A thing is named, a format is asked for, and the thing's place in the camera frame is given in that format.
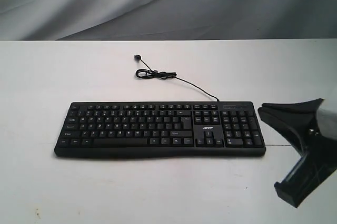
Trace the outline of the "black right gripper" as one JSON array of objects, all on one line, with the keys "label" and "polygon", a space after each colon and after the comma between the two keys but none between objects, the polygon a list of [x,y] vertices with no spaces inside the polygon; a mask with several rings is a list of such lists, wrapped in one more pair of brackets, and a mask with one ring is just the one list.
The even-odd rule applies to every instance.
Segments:
[{"label": "black right gripper", "polygon": [[277,196],[294,208],[336,171],[336,140],[324,137],[316,123],[315,113],[323,101],[263,103],[257,110],[264,123],[301,153],[282,182],[274,184]]}]

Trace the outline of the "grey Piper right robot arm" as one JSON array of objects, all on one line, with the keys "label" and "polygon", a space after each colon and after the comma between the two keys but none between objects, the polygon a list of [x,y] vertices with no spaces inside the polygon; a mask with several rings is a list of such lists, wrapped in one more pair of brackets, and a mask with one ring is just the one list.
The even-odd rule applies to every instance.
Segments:
[{"label": "grey Piper right robot arm", "polygon": [[301,156],[282,182],[277,196],[297,208],[336,171],[336,110],[327,99],[295,104],[263,103],[260,119],[283,136]]}]

